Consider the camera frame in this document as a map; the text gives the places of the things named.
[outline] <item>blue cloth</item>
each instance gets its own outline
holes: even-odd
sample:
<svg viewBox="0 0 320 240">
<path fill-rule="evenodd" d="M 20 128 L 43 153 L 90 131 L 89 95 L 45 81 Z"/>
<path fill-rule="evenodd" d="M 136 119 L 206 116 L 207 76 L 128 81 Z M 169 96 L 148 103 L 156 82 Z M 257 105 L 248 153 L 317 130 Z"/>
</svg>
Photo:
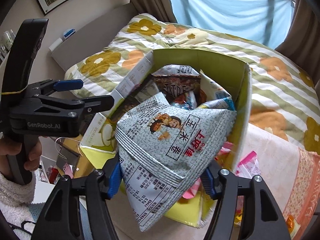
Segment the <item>blue cloth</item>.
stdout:
<svg viewBox="0 0 320 240">
<path fill-rule="evenodd" d="M 171 0 L 179 24 L 228 33 L 272 49 L 289 31 L 291 0 Z"/>
</svg>

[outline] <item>nutrition facts label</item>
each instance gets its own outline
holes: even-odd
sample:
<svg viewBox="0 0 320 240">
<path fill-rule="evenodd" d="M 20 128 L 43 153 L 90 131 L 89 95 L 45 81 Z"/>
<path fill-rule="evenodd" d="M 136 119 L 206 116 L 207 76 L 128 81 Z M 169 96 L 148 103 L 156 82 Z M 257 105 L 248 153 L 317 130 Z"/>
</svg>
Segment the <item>nutrition facts label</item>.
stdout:
<svg viewBox="0 0 320 240">
<path fill-rule="evenodd" d="M 141 226 L 159 210 L 174 190 L 141 165 L 128 179 L 125 188 L 133 213 Z"/>
</svg>

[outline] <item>gray headboard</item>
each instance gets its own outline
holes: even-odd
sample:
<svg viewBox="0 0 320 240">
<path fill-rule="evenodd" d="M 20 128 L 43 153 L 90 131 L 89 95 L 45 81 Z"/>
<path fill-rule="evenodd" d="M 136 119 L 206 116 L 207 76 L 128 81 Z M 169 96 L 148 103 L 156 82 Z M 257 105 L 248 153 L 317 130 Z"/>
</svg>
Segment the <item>gray headboard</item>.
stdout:
<svg viewBox="0 0 320 240">
<path fill-rule="evenodd" d="M 101 51 L 138 14 L 132 3 L 117 7 L 77 30 L 60 44 L 51 57 L 67 71 L 71 66 Z"/>
</svg>

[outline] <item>white wall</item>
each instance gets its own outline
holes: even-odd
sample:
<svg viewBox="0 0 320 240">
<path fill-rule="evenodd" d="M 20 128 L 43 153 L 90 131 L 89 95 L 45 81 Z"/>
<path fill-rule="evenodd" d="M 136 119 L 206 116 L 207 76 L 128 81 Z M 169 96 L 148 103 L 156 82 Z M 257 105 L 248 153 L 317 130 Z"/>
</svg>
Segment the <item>white wall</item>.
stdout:
<svg viewBox="0 0 320 240">
<path fill-rule="evenodd" d="M 44 16 L 37 0 L 17 0 L 0 26 L 0 33 L 12 29 L 17 33 L 21 23 L 30 18 L 48 18 L 49 24 L 42 46 L 31 70 L 29 83 L 45 79 L 63 79 L 64 72 L 50 57 L 49 46 L 68 28 L 80 29 L 88 22 L 130 0 L 68 0 Z M 59 97 L 69 98 L 71 93 Z M 56 159 L 57 152 L 49 138 L 41 138 L 43 154 Z"/>
</svg>

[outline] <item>striped quilt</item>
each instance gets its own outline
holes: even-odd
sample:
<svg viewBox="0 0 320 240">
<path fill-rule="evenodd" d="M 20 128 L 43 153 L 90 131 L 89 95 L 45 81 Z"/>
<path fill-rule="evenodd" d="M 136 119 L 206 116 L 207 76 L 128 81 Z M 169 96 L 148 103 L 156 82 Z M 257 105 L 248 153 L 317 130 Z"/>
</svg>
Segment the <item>striped quilt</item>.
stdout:
<svg viewBox="0 0 320 240">
<path fill-rule="evenodd" d="M 147 52 L 162 48 L 203 49 L 247 62 L 252 70 L 250 123 L 320 154 L 320 106 L 312 80 L 289 59 L 254 41 L 140 14 L 103 51 L 72 66 L 65 79 L 84 81 L 82 89 L 73 91 L 78 97 L 106 95 Z"/>
</svg>

